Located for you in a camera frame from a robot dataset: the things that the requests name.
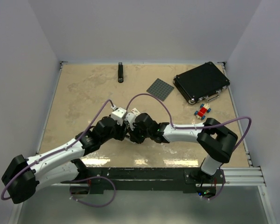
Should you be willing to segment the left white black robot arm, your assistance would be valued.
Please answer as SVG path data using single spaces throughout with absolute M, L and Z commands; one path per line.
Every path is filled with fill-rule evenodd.
M 126 120 L 119 122 L 106 116 L 60 147 L 29 158 L 22 154 L 14 157 L 1 178 L 5 186 L 1 199 L 14 204 L 28 200 L 44 183 L 41 178 L 48 172 L 97 151 L 110 139 L 123 140 L 129 126 Z

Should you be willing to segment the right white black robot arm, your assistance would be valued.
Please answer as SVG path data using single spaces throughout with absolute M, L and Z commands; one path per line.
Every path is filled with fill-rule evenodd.
M 198 172 L 203 183 L 215 178 L 217 169 L 230 161 L 238 136 L 213 118 L 194 125 L 157 123 L 147 113 L 138 115 L 129 130 L 130 140 L 141 144 L 146 138 L 156 143 L 192 142 L 198 143 L 207 152 Z

